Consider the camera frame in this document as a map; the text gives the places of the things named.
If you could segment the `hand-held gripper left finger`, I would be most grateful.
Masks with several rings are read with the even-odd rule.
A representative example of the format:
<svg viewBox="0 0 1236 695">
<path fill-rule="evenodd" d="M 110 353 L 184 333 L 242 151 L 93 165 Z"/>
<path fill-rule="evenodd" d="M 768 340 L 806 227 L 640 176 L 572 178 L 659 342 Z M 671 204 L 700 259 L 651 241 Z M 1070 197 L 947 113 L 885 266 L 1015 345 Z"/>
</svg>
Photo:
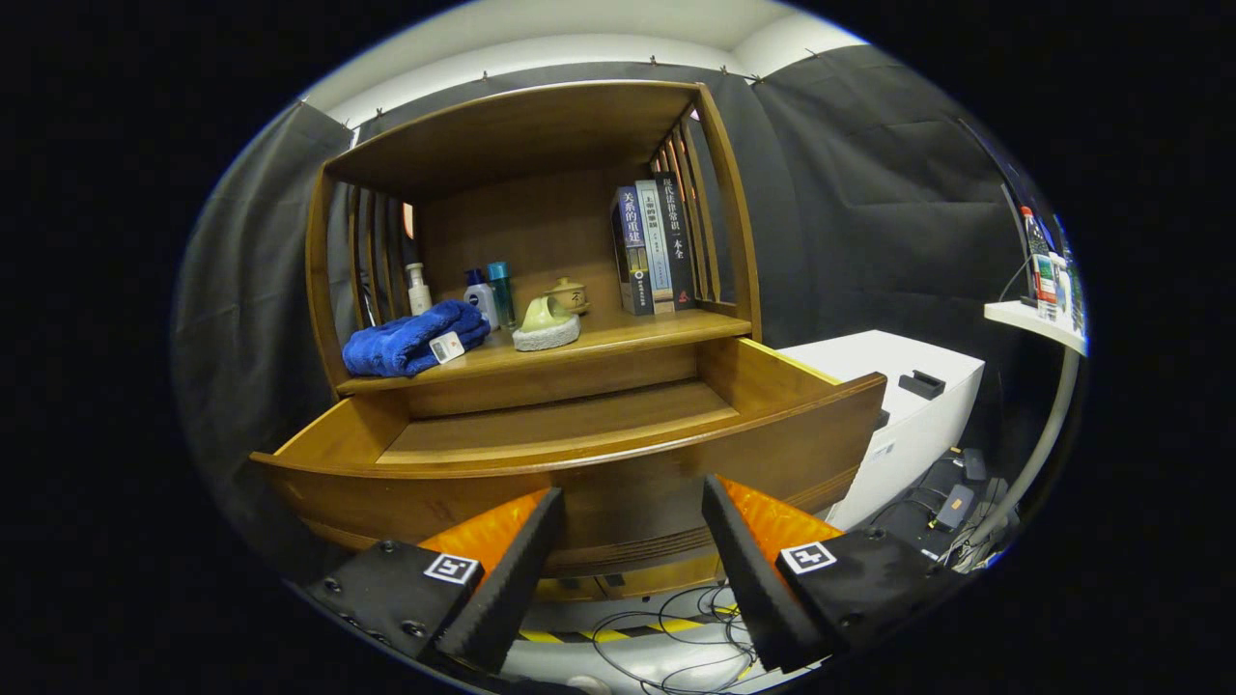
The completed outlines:
<svg viewBox="0 0 1236 695">
<path fill-rule="evenodd" d="M 376 540 L 309 582 L 307 594 L 418 664 L 494 676 L 565 524 L 562 496 L 539 488 L 426 540 Z"/>
</svg>

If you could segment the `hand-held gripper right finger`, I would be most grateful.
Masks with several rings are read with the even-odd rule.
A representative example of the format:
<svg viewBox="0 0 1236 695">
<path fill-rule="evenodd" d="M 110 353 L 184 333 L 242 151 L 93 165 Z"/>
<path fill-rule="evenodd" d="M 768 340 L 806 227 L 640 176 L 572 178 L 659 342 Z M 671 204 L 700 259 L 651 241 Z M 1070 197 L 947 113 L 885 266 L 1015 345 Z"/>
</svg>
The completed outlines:
<svg viewBox="0 0 1236 695">
<path fill-rule="evenodd" d="M 716 474 L 703 480 L 702 514 L 768 669 L 873 650 L 967 585 L 883 527 L 842 532 Z"/>
</svg>

